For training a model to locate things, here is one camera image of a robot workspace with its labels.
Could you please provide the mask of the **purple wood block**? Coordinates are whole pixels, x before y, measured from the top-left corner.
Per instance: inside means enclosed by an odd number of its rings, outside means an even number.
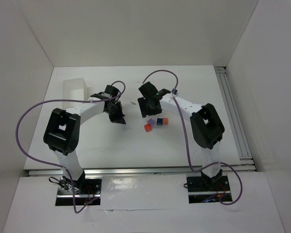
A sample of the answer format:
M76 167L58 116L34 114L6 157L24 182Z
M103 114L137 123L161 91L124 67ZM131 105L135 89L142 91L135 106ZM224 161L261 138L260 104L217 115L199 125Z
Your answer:
M148 121L147 121L147 124L150 124L151 126L153 126L153 125L155 125L155 121L153 120L153 119L149 119Z

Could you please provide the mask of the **dark blue wood block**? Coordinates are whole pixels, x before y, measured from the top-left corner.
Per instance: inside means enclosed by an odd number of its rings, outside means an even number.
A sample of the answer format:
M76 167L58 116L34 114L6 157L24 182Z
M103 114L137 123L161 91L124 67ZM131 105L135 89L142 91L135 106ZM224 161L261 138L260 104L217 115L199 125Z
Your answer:
M157 125L162 125L163 124L163 118L157 118Z

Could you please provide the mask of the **red wood block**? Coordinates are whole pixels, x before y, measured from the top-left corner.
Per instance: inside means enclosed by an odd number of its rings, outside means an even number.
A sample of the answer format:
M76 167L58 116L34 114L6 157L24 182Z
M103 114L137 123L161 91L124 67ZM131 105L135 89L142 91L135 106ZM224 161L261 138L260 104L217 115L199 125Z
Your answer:
M146 125L144 126L144 129L145 129L146 132L149 132L149 131L152 130L152 126L151 126L150 124L146 124Z

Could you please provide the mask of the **orange wood block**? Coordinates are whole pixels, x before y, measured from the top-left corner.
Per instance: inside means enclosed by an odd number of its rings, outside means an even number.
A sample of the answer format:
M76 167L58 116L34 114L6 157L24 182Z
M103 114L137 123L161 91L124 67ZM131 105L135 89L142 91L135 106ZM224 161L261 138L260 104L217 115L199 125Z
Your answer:
M164 117L163 119L162 119L162 124L163 125L168 125L168 118L166 118L166 117Z

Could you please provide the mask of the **white plastic bin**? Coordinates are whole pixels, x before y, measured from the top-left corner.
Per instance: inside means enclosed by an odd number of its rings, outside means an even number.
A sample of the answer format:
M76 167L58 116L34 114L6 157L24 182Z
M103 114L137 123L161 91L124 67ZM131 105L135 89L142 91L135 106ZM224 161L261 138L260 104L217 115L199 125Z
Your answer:
M88 100L88 91L84 78L63 81L62 99Z

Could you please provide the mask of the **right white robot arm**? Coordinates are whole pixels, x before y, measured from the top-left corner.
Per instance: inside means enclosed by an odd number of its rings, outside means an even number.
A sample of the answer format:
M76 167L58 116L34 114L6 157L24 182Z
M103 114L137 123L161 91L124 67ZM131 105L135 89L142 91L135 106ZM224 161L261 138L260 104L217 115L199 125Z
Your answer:
M207 161L201 171L202 182L207 188L217 186L223 174L218 149L225 128L215 107L184 100L167 89L159 91L151 82L141 85L139 91L143 118L168 111L180 117L183 127L186 121L191 124L193 139L203 149Z

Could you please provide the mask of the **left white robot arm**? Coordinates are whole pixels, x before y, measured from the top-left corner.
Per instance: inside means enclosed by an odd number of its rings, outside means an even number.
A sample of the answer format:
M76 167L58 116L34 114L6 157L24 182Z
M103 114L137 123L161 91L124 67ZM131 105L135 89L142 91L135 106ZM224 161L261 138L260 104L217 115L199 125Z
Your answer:
M67 109L55 108L50 115L43 141L63 166L63 180L77 190L86 185L85 172L76 153L80 127L102 113L107 113L112 123L125 124L120 94L116 87L107 85L103 92L91 95L85 103Z

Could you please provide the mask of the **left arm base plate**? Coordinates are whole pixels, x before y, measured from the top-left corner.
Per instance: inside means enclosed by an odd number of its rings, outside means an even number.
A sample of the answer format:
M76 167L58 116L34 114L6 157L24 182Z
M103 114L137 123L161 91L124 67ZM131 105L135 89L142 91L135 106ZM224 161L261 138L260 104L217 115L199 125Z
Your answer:
M73 206L72 186L62 177L49 177L48 181L58 185L55 206ZM100 205L102 179L85 179L83 187L75 187L76 206Z

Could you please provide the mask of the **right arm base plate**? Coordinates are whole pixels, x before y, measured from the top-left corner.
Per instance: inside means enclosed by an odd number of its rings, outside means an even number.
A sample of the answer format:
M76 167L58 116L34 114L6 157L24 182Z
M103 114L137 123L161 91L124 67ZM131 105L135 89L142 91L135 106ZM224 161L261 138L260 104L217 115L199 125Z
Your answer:
M206 187L202 182L202 177L186 177L186 183L183 185L188 191L189 204L193 203L214 203L232 202L232 195L227 176L222 176L217 184Z

